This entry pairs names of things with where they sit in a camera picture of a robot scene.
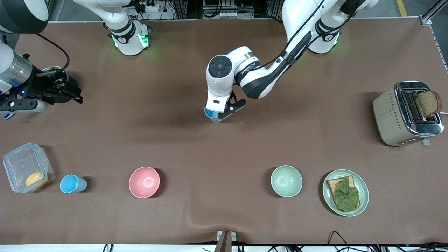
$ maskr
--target toaster lever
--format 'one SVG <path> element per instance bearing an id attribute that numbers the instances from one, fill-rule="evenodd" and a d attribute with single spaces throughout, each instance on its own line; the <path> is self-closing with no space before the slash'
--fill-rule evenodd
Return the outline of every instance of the toaster lever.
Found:
<path id="1" fill-rule="evenodd" d="M 428 147 L 430 145 L 429 140 L 425 138 L 422 139 L 422 145 Z"/>

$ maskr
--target green led light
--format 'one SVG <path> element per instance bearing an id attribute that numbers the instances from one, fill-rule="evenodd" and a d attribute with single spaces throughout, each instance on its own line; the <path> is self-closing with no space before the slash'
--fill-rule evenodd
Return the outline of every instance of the green led light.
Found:
<path id="1" fill-rule="evenodd" d="M 337 44 L 337 39 L 339 38 L 340 33 L 338 33 L 335 37 L 335 42 L 333 43 L 333 46 L 335 46 Z"/>
<path id="2" fill-rule="evenodd" d="M 142 43 L 142 46 L 143 46 L 143 47 L 147 47 L 147 46 L 149 45 L 148 37 L 147 37 L 147 36 L 141 36 L 141 35 L 139 35 L 139 36 L 138 36 L 138 39 L 140 39 L 140 42 Z"/>
<path id="3" fill-rule="evenodd" d="M 114 37 L 112 37 L 112 39 L 113 39 L 113 42 L 115 42 L 115 47 L 116 47 L 116 48 L 118 48 L 118 44 L 116 43 L 116 40 L 115 40 L 115 38 L 114 38 Z"/>

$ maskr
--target light green plate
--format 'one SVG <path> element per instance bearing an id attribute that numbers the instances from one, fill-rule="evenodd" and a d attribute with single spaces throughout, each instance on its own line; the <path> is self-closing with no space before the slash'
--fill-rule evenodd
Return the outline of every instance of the light green plate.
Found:
<path id="1" fill-rule="evenodd" d="M 302 175 L 289 165 L 277 167 L 271 175 L 271 186 L 282 197 L 294 197 L 302 189 Z"/>
<path id="2" fill-rule="evenodd" d="M 327 180 L 342 178 L 344 176 L 353 176 L 353 181 L 355 182 L 355 187 L 359 191 L 359 201 L 361 202 L 361 204 L 359 205 L 358 209 L 351 211 L 351 212 L 343 212 L 343 211 L 338 210 L 338 208 L 336 207 L 336 204 L 333 200 L 330 188 L 327 185 Z M 367 205 L 369 204 L 369 189 L 367 188 L 366 182 L 364 182 L 364 180 L 358 174 L 356 174 L 350 170 L 339 169 L 339 170 L 330 172 L 330 174 L 325 178 L 325 180 L 323 182 L 322 193 L 323 193 L 323 198 L 325 199 L 325 202 L 327 203 L 327 205 L 335 213 L 342 215 L 342 216 L 347 216 L 347 217 L 357 216 L 360 213 L 362 213 L 367 208 Z"/>

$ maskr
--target toaster slot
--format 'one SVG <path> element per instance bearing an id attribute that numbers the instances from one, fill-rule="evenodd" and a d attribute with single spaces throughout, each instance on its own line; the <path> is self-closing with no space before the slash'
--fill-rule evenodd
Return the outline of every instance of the toaster slot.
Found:
<path id="1" fill-rule="evenodd" d="M 404 100 L 406 101 L 406 108 L 408 110 L 407 112 L 409 114 L 409 117 L 411 118 L 411 122 L 414 124 L 436 123 L 437 122 L 437 119 L 435 116 L 433 116 L 431 118 L 426 118 L 422 109 L 419 108 L 419 105 L 417 103 L 417 95 L 424 91 L 425 90 L 402 91 L 402 95 L 404 97 Z"/>

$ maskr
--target yellow floor line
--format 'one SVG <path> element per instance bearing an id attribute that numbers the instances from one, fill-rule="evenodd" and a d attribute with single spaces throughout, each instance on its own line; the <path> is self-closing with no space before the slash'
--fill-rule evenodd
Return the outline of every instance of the yellow floor line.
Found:
<path id="1" fill-rule="evenodd" d="M 407 17 L 408 14 L 406 13 L 405 5 L 403 4 L 403 0 L 396 0 L 396 3 L 398 4 L 398 9 L 400 9 L 400 14 L 402 17 Z"/>

